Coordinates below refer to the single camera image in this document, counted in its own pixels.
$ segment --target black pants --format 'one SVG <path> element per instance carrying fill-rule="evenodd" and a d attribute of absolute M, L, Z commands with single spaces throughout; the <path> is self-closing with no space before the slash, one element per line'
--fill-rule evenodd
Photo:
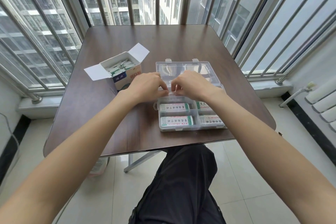
<path fill-rule="evenodd" d="M 216 172 L 214 154 L 203 144 L 169 149 L 129 223 L 225 224 L 209 191 Z"/>

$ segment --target floor tile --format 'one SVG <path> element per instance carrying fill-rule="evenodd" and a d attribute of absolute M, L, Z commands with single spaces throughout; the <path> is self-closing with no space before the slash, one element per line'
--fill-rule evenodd
<path fill-rule="evenodd" d="M 226 224 L 253 224 L 244 200 L 219 206 Z"/>
<path fill-rule="evenodd" d="M 335 165 L 292 111 L 288 107 L 279 107 L 283 100 L 281 98 L 267 98 L 262 101 L 276 121 L 276 131 L 282 133 L 283 137 L 336 187 Z"/>
<path fill-rule="evenodd" d="M 209 143 L 206 146 L 215 154 L 217 174 L 209 188 L 218 205 L 243 199 L 230 162 L 221 142 Z"/>
<path fill-rule="evenodd" d="M 102 175 L 84 180 L 57 224 L 111 223 L 115 164 L 111 157 Z"/>
<path fill-rule="evenodd" d="M 6 180 L 3 181 L 0 205 L 11 196 L 31 171 L 44 159 L 43 147 L 52 124 L 53 119 L 33 120 L 30 123 L 20 144 L 19 158 Z"/>
<path fill-rule="evenodd" d="M 133 160 L 137 160 L 144 154 L 135 154 Z M 112 224 L 128 223 L 132 209 L 138 204 L 145 189 L 152 182 L 165 156 L 166 153 L 162 151 L 128 173 L 124 173 L 124 168 L 128 166 L 128 155 L 115 157 Z"/>
<path fill-rule="evenodd" d="M 298 219 L 275 194 L 246 199 L 254 224 L 299 224 Z"/>
<path fill-rule="evenodd" d="M 236 140 L 224 141 L 222 144 L 244 199 L 274 192 L 254 168 Z"/>

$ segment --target table leg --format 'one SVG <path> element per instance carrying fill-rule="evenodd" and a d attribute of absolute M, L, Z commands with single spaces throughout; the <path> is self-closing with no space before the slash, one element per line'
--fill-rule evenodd
<path fill-rule="evenodd" d="M 138 160 L 133 162 L 133 154 L 128 154 L 128 167 L 124 169 L 124 172 L 127 173 L 128 171 L 132 170 L 133 168 L 137 167 L 138 165 L 142 164 L 146 160 L 150 159 L 151 157 L 158 154 L 161 150 L 150 151 L 147 152 L 144 156 L 139 158 Z"/>

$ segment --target hand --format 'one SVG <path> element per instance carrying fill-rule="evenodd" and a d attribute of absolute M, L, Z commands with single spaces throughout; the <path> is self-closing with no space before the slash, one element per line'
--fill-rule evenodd
<path fill-rule="evenodd" d="M 224 92 L 208 82 L 201 74 L 185 70 L 171 82 L 171 91 L 176 96 L 186 96 L 193 100 L 206 102 L 208 96 Z"/>
<path fill-rule="evenodd" d="M 143 73 L 136 76 L 128 89 L 128 95 L 135 97 L 135 104 L 149 102 L 160 97 L 168 96 L 168 88 L 160 77 L 160 73 Z"/>

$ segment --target clear plastic organizer box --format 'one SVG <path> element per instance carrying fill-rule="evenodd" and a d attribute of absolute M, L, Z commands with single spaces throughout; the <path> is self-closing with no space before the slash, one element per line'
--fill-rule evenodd
<path fill-rule="evenodd" d="M 223 85 L 220 83 L 218 77 L 213 71 L 210 63 L 207 61 L 198 61 L 198 59 L 193 59 L 192 62 L 172 62 L 170 59 L 166 59 L 166 62 L 156 62 L 156 70 L 161 74 L 161 78 L 167 84 L 169 91 L 171 87 L 171 81 L 178 77 L 185 70 L 196 71 L 197 73 L 203 75 L 204 78 L 206 78 L 214 86 L 224 89 Z M 173 111 L 160 111 L 160 104 L 178 103 L 187 103 L 190 105 L 188 105 L 188 109 L 184 108 L 183 110 L 179 109 Z M 211 109 L 198 109 L 196 101 L 184 96 L 174 96 L 170 94 L 168 97 L 159 98 L 157 103 L 154 104 L 154 109 L 159 111 L 159 127 L 161 132 L 226 128 L 224 123 L 201 124 L 200 116 L 216 115 L 215 112 Z M 161 124 L 161 117 L 172 116 L 192 116 L 193 120 L 190 121 L 189 119 L 188 122 L 187 118 L 185 117 L 184 121 L 186 121 L 186 125 L 166 126 Z"/>

